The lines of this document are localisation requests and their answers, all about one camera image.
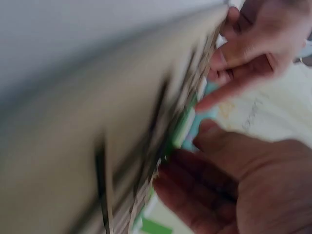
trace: green paper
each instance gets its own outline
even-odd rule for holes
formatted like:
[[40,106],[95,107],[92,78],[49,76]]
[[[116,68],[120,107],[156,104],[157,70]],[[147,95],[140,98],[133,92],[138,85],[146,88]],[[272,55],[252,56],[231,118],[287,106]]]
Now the green paper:
[[143,227],[141,231],[148,234],[172,234],[172,229],[164,227],[158,223],[155,223],[151,220],[142,218]]

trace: hand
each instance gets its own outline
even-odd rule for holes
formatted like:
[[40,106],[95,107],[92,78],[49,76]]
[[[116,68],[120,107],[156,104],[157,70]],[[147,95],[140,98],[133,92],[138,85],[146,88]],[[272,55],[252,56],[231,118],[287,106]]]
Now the hand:
[[228,42],[213,54],[207,75],[220,88],[196,107],[205,111],[251,85],[283,74],[312,29],[311,0],[246,0],[231,7],[221,30]]
[[175,151],[153,185],[195,234],[312,233],[311,149],[228,133],[210,120],[194,144],[200,151]]

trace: skin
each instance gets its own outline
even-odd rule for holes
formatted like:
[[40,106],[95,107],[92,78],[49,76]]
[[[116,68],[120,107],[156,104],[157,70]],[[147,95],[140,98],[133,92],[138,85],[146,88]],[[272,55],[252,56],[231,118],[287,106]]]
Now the skin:
[[194,144],[196,154],[177,150],[161,164],[153,185],[195,234],[312,233],[310,148],[229,133],[211,120]]
[[196,111],[281,76],[304,46],[311,23],[312,0],[246,0],[240,12],[231,7],[221,30],[228,42],[213,54],[207,75],[220,88]]

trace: white surface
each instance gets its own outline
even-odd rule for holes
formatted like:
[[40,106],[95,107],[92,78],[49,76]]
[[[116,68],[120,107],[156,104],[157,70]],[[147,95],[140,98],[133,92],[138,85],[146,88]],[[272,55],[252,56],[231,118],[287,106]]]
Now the white surface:
[[84,61],[128,33],[222,1],[3,0],[0,98],[59,66]]

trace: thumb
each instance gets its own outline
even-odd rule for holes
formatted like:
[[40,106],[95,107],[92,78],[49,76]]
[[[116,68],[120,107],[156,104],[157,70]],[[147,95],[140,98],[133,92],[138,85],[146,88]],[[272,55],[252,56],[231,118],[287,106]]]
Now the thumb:
[[262,149],[267,149],[265,143],[239,133],[226,132],[208,119],[201,122],[199,133],[193,140],[212,164],[237,181],[263,163],[265,157],[258,155]]
[[222,45],[212,55],[210,67],[215,71],[235,68],[268,52],[270,38],[261,31],[253,28]]

